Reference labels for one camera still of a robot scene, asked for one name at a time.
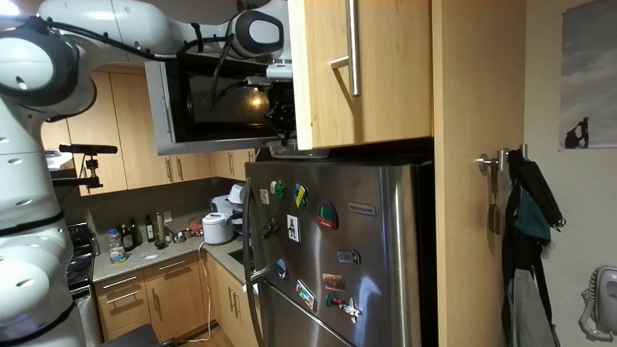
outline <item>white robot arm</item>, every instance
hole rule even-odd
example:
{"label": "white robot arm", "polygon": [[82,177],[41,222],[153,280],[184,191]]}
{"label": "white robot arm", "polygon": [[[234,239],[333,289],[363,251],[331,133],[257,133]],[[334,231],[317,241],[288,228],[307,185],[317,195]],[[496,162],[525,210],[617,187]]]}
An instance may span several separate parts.
{"label": "white robot arm", "polygon": [[271,77],[292,77],[288,2],[192,25],[138,0],[49,0],[39,17],[5,23],[20,25],[0,31],[0,345],[82,347],[41,125],[88,110],[97,95],[90,73],[105,64],[232,50],[267,56]]}

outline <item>refrigerator handle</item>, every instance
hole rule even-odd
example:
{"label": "refrigerator handle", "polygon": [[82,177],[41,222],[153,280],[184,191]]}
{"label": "refrigerator handle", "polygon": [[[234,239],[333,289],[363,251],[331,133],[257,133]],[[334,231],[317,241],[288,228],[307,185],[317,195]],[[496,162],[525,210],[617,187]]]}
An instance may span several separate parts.
{"label": "refrigerator handle", "polygon": [[[259,278],[253,278],[252,274],[252,264],[257,266],[255,262],[255,255],[252,258],[252,251],[250,251],[250,237],[253,235],[252,233],[252,208],[255,204],[255,195],[253,195],[253,181],[252,177],[248,177],[246,181],[246,210],[244,210],[244,226],[246,226],[246,231],[244,231],[244,262],[246,262],[246,283],[248,283],[248,299],[250,299],[250,312],[252,312],[252,320],[253,320],[253,330],[255,330],[255,337],[257,337],[257,345],[259,347],[267,347],[265,343],[265,330],[263,330],[263,324],[265,320],[259,320],[257,318],[257,305],[255,305],[255,287],[253,283],[259,280]],[[259,237],[253,237],[253,247],[255,247],[255,253],[259,251]]]}

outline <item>stainless steel refrigerator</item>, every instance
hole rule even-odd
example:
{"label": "stainless steel refrigerator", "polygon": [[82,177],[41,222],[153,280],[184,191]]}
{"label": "stainless steel refrigerator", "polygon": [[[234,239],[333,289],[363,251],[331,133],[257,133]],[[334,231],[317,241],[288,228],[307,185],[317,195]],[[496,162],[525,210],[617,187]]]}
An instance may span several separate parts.
{"label": "stainless steel refrigerator", "polygon": [[248,164],[246,235],[261,345],[439,345],[431,160]]}

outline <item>over-the-range microwave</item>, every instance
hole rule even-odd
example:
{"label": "over-the-range microwave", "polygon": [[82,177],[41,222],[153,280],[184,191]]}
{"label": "over-the-range microwave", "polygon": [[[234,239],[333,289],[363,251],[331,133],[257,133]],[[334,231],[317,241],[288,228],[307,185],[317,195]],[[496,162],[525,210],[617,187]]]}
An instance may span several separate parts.
{"label": "over-the-range microwave", "polygon": [[259,149],[296,135],[292,79],[265,81],[259,64],[217,66],[205,56],[145,62],[159,154]]}

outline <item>poster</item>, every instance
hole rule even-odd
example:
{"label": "poster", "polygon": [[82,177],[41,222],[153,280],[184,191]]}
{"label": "poster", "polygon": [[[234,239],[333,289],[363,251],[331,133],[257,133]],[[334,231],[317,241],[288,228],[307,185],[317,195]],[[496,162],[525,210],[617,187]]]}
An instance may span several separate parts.
{"label": "poster", "polygon": [[617,147],[617,0],[564,14],[560,149]]}

